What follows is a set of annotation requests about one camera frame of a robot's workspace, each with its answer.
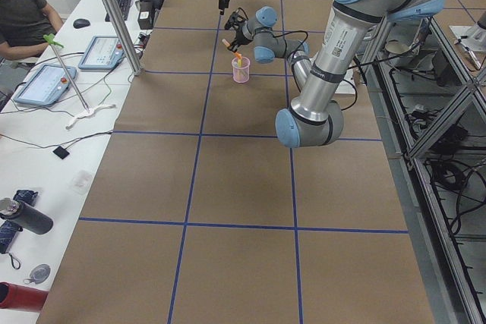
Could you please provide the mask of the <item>red bottle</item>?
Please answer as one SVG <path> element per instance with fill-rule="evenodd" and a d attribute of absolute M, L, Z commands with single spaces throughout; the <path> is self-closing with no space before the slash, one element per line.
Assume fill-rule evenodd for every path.
<path fill-rule="evenodd" d="M 1 308 L 38 313 L 49 292 L 8 282 L 1 283 Z"/>

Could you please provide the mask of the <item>seated person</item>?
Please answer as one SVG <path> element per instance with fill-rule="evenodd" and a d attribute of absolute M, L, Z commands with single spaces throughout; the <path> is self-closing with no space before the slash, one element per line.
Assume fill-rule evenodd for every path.
<path fill-rule="evenodd" d="M 48 47 L 44 36 L 62 26 L 46 0 L 1 0 L 1 57 L 17 61 L 41 56 Z"/>

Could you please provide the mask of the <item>black water bottle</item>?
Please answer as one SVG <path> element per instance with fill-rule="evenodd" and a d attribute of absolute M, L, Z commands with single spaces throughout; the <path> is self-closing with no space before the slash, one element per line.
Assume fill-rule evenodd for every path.
<path fill-rule="evenodd" d="M 1 217 L 35 234 L 52 229 L 53 220 L 29 204 L 10 198 L 1 199 Z"/>

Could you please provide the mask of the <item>far teach pendant tablet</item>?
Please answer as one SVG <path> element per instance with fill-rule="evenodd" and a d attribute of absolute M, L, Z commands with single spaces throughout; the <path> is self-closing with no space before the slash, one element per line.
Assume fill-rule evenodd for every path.
<path fill-rule="evenodd" d="M 124 56 L 117 36 L 94 36 L 77 67 L 82 71 L 110 71 Z"/>

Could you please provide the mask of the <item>teach pendant tablet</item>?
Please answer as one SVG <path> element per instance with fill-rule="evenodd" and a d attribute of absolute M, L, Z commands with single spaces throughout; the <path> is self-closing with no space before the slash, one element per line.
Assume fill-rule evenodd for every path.
<path fill-rule="evenodd" d="M 45 64 L 25 83 L 13 97 L 23 105 L 48 106 L 56 102 L 70 87 L 70 82 L 60 65 Z"/>
<path fill-rule="evenodd" d="M 117 36 L 94 36 L 77 67 L 82 71 L 110 71 L 124 56 Z"/>

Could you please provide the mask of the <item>small black square device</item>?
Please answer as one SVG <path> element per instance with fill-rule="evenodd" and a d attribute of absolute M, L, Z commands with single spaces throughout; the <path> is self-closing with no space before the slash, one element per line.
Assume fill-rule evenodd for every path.
<path fill-rule="evenodd" d="M 52 152 L 60 159 L 65 159 L 70 155 L 69 151 L 63 146 L 57 146 Z"/>

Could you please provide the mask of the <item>metal rod with green clip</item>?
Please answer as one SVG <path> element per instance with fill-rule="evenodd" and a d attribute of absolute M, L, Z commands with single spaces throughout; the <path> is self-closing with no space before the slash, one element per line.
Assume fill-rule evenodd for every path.
<path fill-rule="evenodd" d="M 74 91 L 75 91 L 77 97 L 79 98 L 82 106 L 84 107 L 84 111 L 81 112 L 78 116 L 76 116 L 76 118 L 80 119 L 80 118 L 87 118 L 87 117 L 91 116 L 92 115 L 91 108 L 88 106 L 88 103 L 86 102 L 86 100 L 82 96 L 79 88 L 77 87 L 77 85 L 74 81 L 74 78 L 71 76 L 71 74 L 68 70 L 68 67 L 64 63 L 64 61 L 63 61 L 63 59 L 62 59 L 62 57 L 61 57 L 61 55 L 58 51 L 58 47 L 63 48 L 63 45 L 61 43 L 55 41 L 55 35 L 52 34 L 52 33 L 44 35 L 43 38 L 48 43 L 48 45 L 50 46 L 52 51 L 54 52 L 55 57 L 57 58 L 59 64 L 62 66 L 62 68 L 65 72 L 65 75 L 69 80 L 69 83 L 74 88 Z"/>

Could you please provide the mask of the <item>orange highlighter pen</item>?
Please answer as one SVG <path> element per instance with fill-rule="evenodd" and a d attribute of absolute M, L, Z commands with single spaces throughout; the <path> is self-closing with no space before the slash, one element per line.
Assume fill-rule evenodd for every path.
<path fill-rule="evenodd" d="M 235 47 L 230 42 L 228 42 L 226 39 L 222 39 L 222 43 L 235 56 L 236 66 L 238 68 L 240 68 L 242 66 L 241 54 L 239 52 L 237 52 Z"/>

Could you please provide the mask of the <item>black computer mouse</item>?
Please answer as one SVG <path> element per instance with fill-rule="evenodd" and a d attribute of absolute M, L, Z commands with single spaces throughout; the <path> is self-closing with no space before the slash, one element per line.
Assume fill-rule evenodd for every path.
<path fill-rule="evenodd" d="M 78 18 L 73 22 L 73 28 L 74 29 L 81 29 L 88 27 L 90 25 L 90 21 L 88 19 L 84 18 Z"/>

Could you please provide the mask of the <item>near teach pendant tablet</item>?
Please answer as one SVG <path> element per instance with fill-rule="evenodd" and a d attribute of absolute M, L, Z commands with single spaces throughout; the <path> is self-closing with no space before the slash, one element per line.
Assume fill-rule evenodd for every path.
<path fill-rule="evenodd" d="M 56 102 L 70 87 L 70 82 L 60 65 L 45 64 L 25 83 L 13 97 L 23 105 L 48 106 Z"/>

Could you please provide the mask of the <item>blue folded umbrella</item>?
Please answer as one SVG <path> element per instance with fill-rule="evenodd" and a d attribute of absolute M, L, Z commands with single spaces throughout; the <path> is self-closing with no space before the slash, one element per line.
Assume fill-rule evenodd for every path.
<path fill-rule="evenodd" d="M 37 196 L 38 192 L 34 190 L 17 190 L 13 200 L 26 203 L 30 206 L 35 206 Z M 8 252 L 8 248 L 14 240 L 16 233 L 22 230 L 23 228 L 19 226 L 19 224 L 16 224 L 11 220 L 3 220 L 0 231 L 1 254 L 6 254 Z"/>

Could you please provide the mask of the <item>black box with label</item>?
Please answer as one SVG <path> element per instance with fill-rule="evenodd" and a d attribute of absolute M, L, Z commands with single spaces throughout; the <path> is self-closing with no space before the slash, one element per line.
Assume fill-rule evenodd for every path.
<path fill-rule="evenodd" d="M 138 2 L 137 22 L 141 30 L 151 30 L 159 16 L 162 0 L 143 0 Z"/>

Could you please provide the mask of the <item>pink mesh pen holder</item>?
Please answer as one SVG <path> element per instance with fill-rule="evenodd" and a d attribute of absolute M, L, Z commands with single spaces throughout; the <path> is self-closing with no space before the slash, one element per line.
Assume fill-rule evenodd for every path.
<path fill-rule="evenodd" d="M 236 66 L 235 58 L 232 59 L 232 78 L 236 83 L 246 83 L 250 78 L 250 60 L 242 57 L 244 68 L 239 70 Z"/>

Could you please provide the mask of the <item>aluminium frame post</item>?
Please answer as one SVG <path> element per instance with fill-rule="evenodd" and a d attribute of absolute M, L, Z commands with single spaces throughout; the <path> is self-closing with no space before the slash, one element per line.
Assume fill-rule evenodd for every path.
<path fill-rule="evenodd" d="M 109 15 L 131 70 L 134 76 L 138 76 L 142 71 L 140 59 L 135 51 L 130 33 L 122 16 L 120 7 L 118 6 L 118 2 L 116 0 L 102 0 L 102 3 Z"/>

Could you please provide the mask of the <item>round metal keychain tag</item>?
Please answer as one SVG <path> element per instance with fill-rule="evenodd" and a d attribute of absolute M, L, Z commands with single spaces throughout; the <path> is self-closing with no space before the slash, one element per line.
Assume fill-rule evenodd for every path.
<path fill-rule="evenodd" d="M 29 282 L 36 285 L 43 283 L 51 273 L 51 268 L 48 264 L 40 264 L 34 267 L 29 275 Z"/>

